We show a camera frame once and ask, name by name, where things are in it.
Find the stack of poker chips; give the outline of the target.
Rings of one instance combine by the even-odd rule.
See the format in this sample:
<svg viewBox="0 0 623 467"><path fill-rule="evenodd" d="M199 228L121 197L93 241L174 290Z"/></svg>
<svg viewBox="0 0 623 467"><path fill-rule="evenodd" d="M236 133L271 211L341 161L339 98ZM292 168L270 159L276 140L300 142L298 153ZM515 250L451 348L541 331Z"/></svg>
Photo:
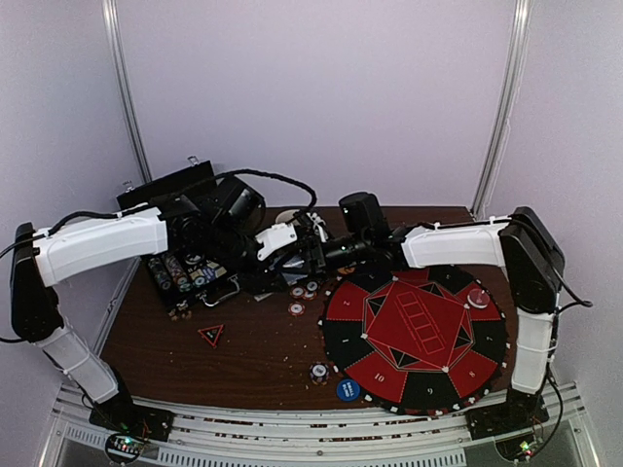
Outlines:
<svg viewBox="0 0 623 467"><path fill-rule="evenodd" d="M314 300L321 289L322 282L318 279L308 280L304 286L304 295L303 299L306 301Z"/></svg>

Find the red triangular chip holder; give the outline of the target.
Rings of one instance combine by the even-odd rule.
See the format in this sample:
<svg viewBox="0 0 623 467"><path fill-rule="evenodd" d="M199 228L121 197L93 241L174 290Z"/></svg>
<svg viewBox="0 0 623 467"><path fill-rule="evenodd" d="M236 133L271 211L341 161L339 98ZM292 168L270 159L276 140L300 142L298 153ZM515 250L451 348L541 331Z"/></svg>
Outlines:
<svg viewBox="0 0 623 467"><path fill-rule="evenodd" d="M212 348L216 348L224 332L224 329L225 329L225 325L219 324L219 325L214 325L214 326L209 326L206 328L198 329L198 334Z"/></svg>

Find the clear red round button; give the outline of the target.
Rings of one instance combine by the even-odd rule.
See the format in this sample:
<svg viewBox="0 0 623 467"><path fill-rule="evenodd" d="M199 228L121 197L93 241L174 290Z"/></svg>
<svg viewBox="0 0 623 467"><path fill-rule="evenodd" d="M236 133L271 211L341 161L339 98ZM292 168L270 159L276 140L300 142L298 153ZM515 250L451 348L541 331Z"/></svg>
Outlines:
<svg viewBox="0 0 623 467"><path fill-rule="evenodd" d="M491 302L491 297L482 288L473 288L467 294L467 301L470 306L477 309L485 309Z"/></svg>

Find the blue small blind button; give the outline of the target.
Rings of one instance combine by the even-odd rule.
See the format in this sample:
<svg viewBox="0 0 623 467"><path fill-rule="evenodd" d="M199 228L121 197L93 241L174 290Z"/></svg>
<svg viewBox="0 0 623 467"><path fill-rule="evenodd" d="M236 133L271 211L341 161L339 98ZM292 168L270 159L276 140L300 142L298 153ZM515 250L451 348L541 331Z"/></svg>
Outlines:
<svg viewBox="0 0 623 467"><path fill-rule="evenodd" d="M361 394L360 385L351 378L340 380L336 386L336 395L342 402L354 402Z"/></svg>

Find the blue playing card deck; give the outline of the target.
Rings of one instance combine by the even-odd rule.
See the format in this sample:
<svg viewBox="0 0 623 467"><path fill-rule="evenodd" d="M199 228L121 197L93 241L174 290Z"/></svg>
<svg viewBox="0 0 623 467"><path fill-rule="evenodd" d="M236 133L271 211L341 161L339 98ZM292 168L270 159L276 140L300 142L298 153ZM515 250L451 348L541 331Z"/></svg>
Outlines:
<svg viewBox="0 0 623 467"><path fill-rule="evenodd" d="M281 275L287 285L293 285L310 275L306 261L299 255L279 258L274 263L274 270Z"/></svg>

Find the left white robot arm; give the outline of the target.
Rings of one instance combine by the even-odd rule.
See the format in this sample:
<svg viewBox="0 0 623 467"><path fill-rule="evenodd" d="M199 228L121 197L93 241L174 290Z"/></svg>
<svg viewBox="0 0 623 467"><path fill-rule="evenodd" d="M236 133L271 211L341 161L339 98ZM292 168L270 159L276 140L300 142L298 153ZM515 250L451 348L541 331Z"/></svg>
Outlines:
<svg viewBox="0 0 623 467"><path fill-rule="evenodd" d="M265 202L243 176L276 180L307 192L308 205L269 227L246 224ZM24 223L10 246L11 344L28 342L101 407L120 432L133 430L140 412L123 378L95 356L59 311L54 290L62 280L135 257L177 248L204 254L226 269L252 279L281 279L279 260L303 244L317 252L329 235L313 213L317 195L290 177L244 168L190 180L161 195L113 213L75 211L49 228Z"/></svg>

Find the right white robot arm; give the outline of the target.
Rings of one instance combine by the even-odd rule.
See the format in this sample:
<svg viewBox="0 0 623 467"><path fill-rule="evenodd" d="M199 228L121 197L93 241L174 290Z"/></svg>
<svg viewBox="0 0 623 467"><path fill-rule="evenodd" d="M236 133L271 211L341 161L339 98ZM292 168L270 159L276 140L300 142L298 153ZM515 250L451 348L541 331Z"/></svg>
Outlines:
<svg viewBox="0 0 623 467"><path fill-rule="evenodd" d="M346 269L318 326L329 367L394 413L456 412L512 366L505 428L536 413L556 349L565 258L535 212L392 228L370 193L339 202L348 235L321 245Z"/></svg>

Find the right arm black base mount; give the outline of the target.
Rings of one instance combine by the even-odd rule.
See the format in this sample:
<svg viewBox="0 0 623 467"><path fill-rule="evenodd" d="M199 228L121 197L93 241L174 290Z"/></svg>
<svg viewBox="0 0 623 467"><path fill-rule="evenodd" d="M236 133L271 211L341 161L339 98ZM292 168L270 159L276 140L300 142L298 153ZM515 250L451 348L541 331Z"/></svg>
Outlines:
<svg viewBox="0 0 623 467"><path fill-rule="evenodd" d="M531 428L536 421L548 421L550 415L541 396L529 395L471 409L465 418L471 439L481 440Z"/></svg>

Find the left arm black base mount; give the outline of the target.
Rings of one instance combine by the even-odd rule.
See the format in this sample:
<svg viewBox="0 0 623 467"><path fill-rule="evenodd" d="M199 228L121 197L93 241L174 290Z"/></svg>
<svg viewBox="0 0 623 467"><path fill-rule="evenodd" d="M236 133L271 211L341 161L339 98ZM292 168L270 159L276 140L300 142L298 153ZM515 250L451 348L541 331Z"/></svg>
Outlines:
<svg viewBox="0 0 623 467"><path fill-rule="evenodd" d="M174 421L174 413L149 406L131 404L113 409L96 404L89 423L133 438L166 442Z"/></svg>

